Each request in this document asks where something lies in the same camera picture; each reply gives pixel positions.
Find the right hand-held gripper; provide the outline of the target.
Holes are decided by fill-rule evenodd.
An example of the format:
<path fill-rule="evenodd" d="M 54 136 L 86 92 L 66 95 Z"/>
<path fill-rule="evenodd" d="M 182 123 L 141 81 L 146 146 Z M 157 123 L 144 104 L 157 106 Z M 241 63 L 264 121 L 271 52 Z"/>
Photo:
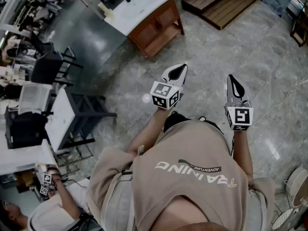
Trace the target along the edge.
<path fill-rule="evenodd" d="M 253 122 L 254 109 L 249 100 L 249 88 L 240 78 L 227 77 L 227 101 L 225 114 L 231 130 L 247 131 Z"/>

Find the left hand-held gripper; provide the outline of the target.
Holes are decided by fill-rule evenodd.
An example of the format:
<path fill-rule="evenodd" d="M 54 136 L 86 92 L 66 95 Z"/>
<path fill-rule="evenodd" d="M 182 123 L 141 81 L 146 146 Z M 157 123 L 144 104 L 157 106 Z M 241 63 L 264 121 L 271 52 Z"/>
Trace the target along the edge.
<path fill-rule="evenodd" d="M 155 81 L 152 85 L 150 95 L 153 105 L 165 110 L 174 107 L 184 95 L 183 85 L 187 71 L 186 64 L 176 64 L 167 68 L 162 74 L 167 83 Z"/>

